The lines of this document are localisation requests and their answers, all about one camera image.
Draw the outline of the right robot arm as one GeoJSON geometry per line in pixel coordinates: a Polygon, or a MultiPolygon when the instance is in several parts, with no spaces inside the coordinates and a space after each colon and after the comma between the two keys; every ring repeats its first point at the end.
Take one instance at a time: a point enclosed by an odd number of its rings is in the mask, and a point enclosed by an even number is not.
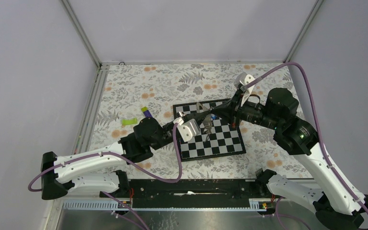
{"type": "Polygon", "coordinates": [[[318,189],[290,181],[272,170],[259,171],[259,196],[285,197],[311,211],[330,230],[358,230],[368,211],[368,195],[358,191],[321,146],[317,131],[299,118],[298,100],[285,88],[272,89],[265,104],[241,102],[240,92],[211,112],[237,127],[241,121],[274,130],[274,141],[298,160],[315,179],[318,189]]]}

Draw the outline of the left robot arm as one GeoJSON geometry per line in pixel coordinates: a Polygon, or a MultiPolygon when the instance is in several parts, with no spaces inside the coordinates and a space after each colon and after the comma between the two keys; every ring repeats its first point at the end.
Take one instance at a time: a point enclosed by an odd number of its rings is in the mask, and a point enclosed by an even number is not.
{"type": "Polygon", "coordinates": [[[53,200],[68,193],[114,193],[123,197],[129,192],[126,173],[116,171],[108,175],[89,175],[107,167],[136,166],[158,150],[179,140],[189,141],[200,134],[200,125],[209,111],[178,117],[161,126],[152,117],[143,118],[133,132],[103,148],[76,155],[58,156],[46,152],[41,162],[41,198],[53,200]]]}

